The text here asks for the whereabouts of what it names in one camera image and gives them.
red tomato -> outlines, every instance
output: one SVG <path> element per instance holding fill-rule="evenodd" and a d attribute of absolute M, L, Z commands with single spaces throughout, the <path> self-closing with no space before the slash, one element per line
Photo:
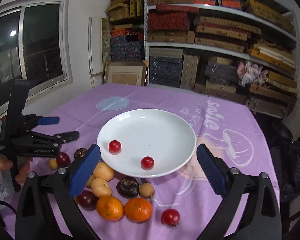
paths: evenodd
<path fill-rule="evenodd" d="M 177 227 L 180 220 L 180 214 L 175 209 L 167 209 L 161 215 L 161 223 L 169 227 Z"/>
<path fill-rule="evenodd" d="M 118 153 L 121 150 L 121 143 L 117 140 L 113 140 L 109 143 L 109 151 L 112 153 Z"/>
<path fill-rule="evenodd" d="M 149 169 L 152 169 L 154 165 L 154 160 L 151 158 L 151 157 L 144 157 L 142 160 L 141 160 L 141 167 L 145 170 L 149 170 Z"/>

person's hand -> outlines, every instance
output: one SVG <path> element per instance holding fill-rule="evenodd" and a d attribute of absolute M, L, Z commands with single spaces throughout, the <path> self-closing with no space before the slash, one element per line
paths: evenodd
<path fill-rule="evenodd" d="M 27 175 L 30 171 L 30 161 L 32 161 L 33 158 L 27 158 L 26 162 L 21 167 L 19 174 L 15 177 L 15 180 L 17 183 L 24 184 L 26 181 Z M 10 170 L 13 167 L 13 162 L 9 161 L 8 159 L 4 157 L 0 157 L 0 175 L 2 174 L 2 171 L 4 170 Z"/>

white wall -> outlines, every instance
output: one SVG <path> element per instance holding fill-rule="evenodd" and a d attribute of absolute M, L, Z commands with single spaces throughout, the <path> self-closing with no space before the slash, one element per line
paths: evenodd
<path fill-rule="evenodd" d="M 3 0 L 0 5 L 15 0 Z M 57 89 L 43 98 L 30 101 L 24 114 L 46 115 L 58 106 L 70 101 L 77 95 L 92 89 L 89 74 L 88 56 L 88 19 L 92 17 L 92 61 L 94 67 L 100 67 L 100 17 L 105 17 L 105 9 L 110 0 L 69 0 L 68 38 L 73 83 Z M 95 79 L 100 85 L 101 79 Z"/>

window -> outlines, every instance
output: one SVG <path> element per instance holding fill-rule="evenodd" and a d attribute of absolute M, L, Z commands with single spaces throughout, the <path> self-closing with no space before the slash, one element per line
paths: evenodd
<path fill-rule="evenodd" d="M 29 97 L 69 79 L 67 1 L 20 0 L 0 7 L 0 115 L 15 79 L 31 80 Z"/>

white plate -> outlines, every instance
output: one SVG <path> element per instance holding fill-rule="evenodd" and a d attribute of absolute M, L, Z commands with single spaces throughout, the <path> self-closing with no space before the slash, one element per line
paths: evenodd
<path fill-rule="evenodd" d="M 111 154 L 109 143 L 118 140 L 121 152 Z M 139 109 L 108 121 L 97 144 L 101 158 L 115 171 L 136 178 L 155 178 L 170 174 L 185 165 L 195 150 L 196 136 L 181 117 L 157 109 Z M 143 157 L 154 159 L 151 170 L 141 168 Z"/>

